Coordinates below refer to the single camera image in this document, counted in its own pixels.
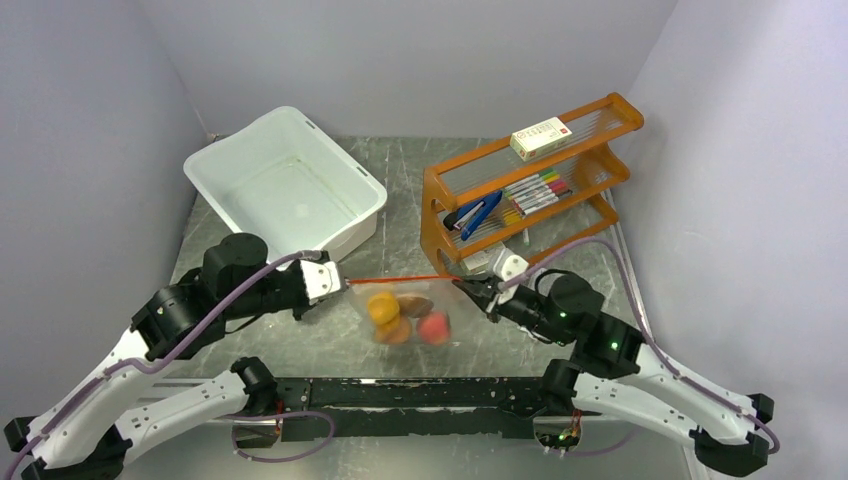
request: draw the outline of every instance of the marble tabletop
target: marble tabletop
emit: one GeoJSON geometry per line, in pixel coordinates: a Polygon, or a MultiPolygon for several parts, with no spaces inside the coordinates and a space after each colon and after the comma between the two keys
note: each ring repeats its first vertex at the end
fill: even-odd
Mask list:
{"type": "MultiPolygon", "coordinates": [[[[340,262],[348,278],[433,273],[419,247],[421,181],[424,167],[476,148],[486,139],[338,137],[336,142],[388,191],[377,232],[340,262]]],[[[506,245],[517,253],[541,251],[588,227],[598,218],[588,205],[570,209],[530,229],[530,246],[520,238],[506,245]]],[[[186,226],[174,269],[176,281],[199,266],[203,252],[230,234],[229,228],[198,195],[186,226]]],[[[607,229],[600,236],[612,238],[607,229]]],[[[586,278],[607,297],[605,311],[633,323],[612,257],[599,245],[587,245],[558,259],[557,268],[586,278]]],[[[536,376],[552,358],[568,358],[570,347],[544,345],[509,322],[489,323],[479,311],[452,318],[471,334],[447,346],[386,346],[372,341],[349,301],[338,296],[310,311],[301,322],[289,312],[266,315],[239,333],[207,347],[172,377],[213,377],[242,356],[258,356],[281,377],[364,376],[376,378],[536,376]]]]}

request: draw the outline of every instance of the transparent bag with fruit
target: transparent bag with fruit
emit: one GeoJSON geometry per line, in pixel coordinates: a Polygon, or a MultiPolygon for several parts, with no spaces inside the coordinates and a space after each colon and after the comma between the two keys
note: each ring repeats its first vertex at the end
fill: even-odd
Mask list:
{"type": "Polygon", "coordinates": [[[360,282],[353,283],[345,295],[377,343],[456,346],[463,340],[458,334],[467,329],[456,328],[452,321],[467,322],[482,315],[449,277],[360,282]]]}

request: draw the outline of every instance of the white box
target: white box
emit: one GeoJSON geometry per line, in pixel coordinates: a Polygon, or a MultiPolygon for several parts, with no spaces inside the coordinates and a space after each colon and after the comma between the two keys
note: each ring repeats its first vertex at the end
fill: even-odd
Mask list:
{"type": "Polygon", "coordinates": [[[525,162],[541,158],[568,143],[571,130],[557,118],[549,118],[512,134],[509,146],[525,162]]]}
{"type": "Polygon", "coordinates": [[[293,107],[281,107],[186,160],[197,191],[273,261],[299,250],[341,260],[374,234],[386,189],[293,107]]]}

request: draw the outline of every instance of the gray table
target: gray table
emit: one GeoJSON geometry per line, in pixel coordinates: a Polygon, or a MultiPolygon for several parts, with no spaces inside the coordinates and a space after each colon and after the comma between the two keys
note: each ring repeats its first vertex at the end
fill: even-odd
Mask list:
{"type": "MultiPolygon", "coordinates": [[[[346,276],[375,277],[432,273],[418,246],[422,169],[468,151],[484,139],[337,138],[337,142],[388,190],[388,203],[377,234],[341,262],[346,276]]],[[[531,230],[531,245],[511,239],[521,254],[549,246],[594,221],[591,208],[572,209],[556,221],[531,230]]],[[[198,196],[186,227],[174,279],[201,263],[203,252],[230,233],[198,196]]],[[[601,236],[621,245],[621,232],[601,236]]],[[[558,260],[607,296],[605,310],[633,322],[613,260],[600,246],[581,247],[558,260]]],[[[209,378],[240,356],[258,356],[278,376],[535,376],[552,358],[567,358],[570,348],[543,345],[509,322],[491,324],[481,313],[452,319],[474,327],[455,346],[433,348],[374,344],[344,298],[319,305],[296,323],[289,313],[268,315],[243,332],[228,336],[198,354],[173,377],[209,378]]],[[[610,418],[589,419],[581,449],[615,443],[632,426],[610,418]]],[[[431,479],[486,478],[691,478],[683,450],[670,440],[643,431],[625,447],[592,458],[545,456],[533,441],[502,440],[497,435],[445,437],[340,438],[325,450],[298,462],[255,465],[230,453],[226,427],[208,425],[166,442],[130,465],[122,478],[431,479]]],[[[286,456],[313,443],[278,444],[260,454],[286,456]]]]}

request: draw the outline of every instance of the gray wall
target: gray wall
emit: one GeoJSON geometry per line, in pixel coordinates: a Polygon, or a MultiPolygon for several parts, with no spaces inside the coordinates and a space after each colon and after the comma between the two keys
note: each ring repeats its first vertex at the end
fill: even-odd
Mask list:
{"type": "Polygon", "coordinates": [[[210,132],[498,137],[627,91],[676,0],[141,0],[210,132]]]}
{"type": "Polygon", "coordinates": [[[848,5],[681,0],[617,193],[660,343],[777,402],[756,478],[848,471],[848,5]]]}
{"type": "Polygon", "coordinates": [[[4,425],[58,401],[168,281],[203,141],[135,2],[0,2],[4,425]]]}

